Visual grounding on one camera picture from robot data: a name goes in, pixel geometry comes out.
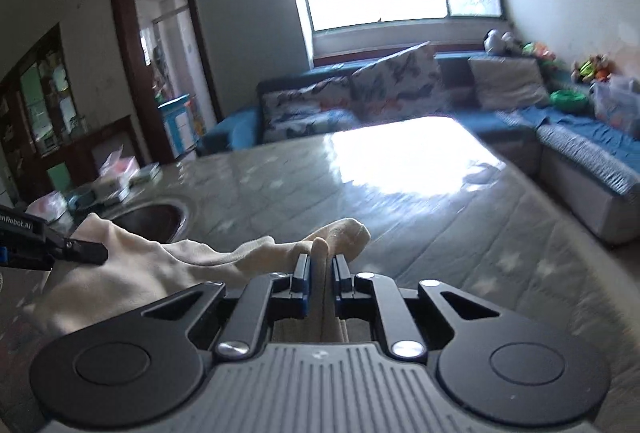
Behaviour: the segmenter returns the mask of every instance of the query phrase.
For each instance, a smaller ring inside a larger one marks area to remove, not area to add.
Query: wooden door frame
[[[223,119],[222,110],[218,96],[216,95],[213,74],[209,65],[202,28],[200,26],[200,16],[195,0],[187,0],[193,23],[193,31],[198,45],[198,54],[202,63],[202,70],[207,81],[207,89],[211,99],[211,105],[216,119],[220,122]],[[120,47],[122,64],[129,83],[129,92],[133,99],[136,113],[140,121],[142,133],[145,136],[146,145],[154,161],[161,164],[174,162],[174,154],[169,144],[169,139],[164,131],[162,116],[158,109],[158,104],[154,98],[151,88],[150,76],[146,69],[144,51],[140,44],[140,26],[136,13],[135,0],[111,0],[113,10],[113,21]]]

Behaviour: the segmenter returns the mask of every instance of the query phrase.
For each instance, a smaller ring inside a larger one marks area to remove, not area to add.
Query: pillow
[[[322,113],[271,119],[264,132],[264,142],[277,142],[289,138],[320,135],[360,127],[360,121],[347,109],[331,109]]]
[[[367,122],[392,122],[444,113],[449,95],[429,43],[409,48],[359,69],[351,76]]]
[[[262,110],[265,125],[272,118],[286,114],[314,114],[351,106],[350,80],[348,77],[330,77],[299,90],[283,90],[265,93]]]
[[[549,104],[549,94],[535,59],[470,58],[469,66],[476,79],[478,101],[482,109],[515,109]]]

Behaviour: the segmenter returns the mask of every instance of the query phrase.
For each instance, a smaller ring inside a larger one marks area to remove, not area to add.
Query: gray mattress
[[[169,166],[144,196],[157,190],[197,198],[200,223],[189,237],[219,251],[261,235],[294,241],[332,220],[360,220],[372,241],[355,272],[384,273],[408,288],[440,279],[583,337],[612,371],[596,424],[606,433],[638,431],[640,293],[572,217],[452,120],[429,117]],[[30,292],[39,278],[22,276],[13,285]],[[5,326],[0,413],[27,433],[42,419],[26,370],[47,339],[21,317]],[[362,333],[350,323],[350,340]]]

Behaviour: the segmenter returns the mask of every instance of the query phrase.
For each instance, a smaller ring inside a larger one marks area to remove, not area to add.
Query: green toy
[[[551,105],[564,113],[581,113],[588,104],[587,96],[574,90],[558,90],[551,94]]]

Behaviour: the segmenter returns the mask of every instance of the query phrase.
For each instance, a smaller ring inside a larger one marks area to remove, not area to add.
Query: window frame
[[[322,34],[327,34],[327,33],[344,31],[344,30],[350,30],[350,29],[354,29],[354,28],[397,26],[398,24],[422,24],[422,23],[426,23],[426,22],[437,22],[437,21],[447,21],[447,20],[467,20],[467,19],[490,20],[490,19],[495,19],[495,20],[507,21],[507,16],[505,14],[506,9],[505,9],[504,0],[498,0],[498,3],[500,4],[500,12],[501,12],[501,14],[499,16],[489,16],[489,15],[484,15],[484,16],[452,15],[451,14],[451,5],[449,3],[449,0],[446,0],[447,15],[442,17],[442,18],[415,18],[415,19],[402,19],[402,20],[390,20],[390,21],[373,21],[373,22],[370,22],[370,23],[358,23],[358,24],[355,24],[355,25],[344,25],[344,26],[340,26],[340,27],[324,28],[324,29],[320,29],[320,30],[316,30],[316,28],[314,26],[314,18],[313,18],[312,14],[311,14],[311,6],[309,5],[309,0],[305,0],[305,7],[306,7],[306,14],[308,15],[309,21],[311,22],[312,34],[314,36],[316,36],[316,35],[322,35]]]

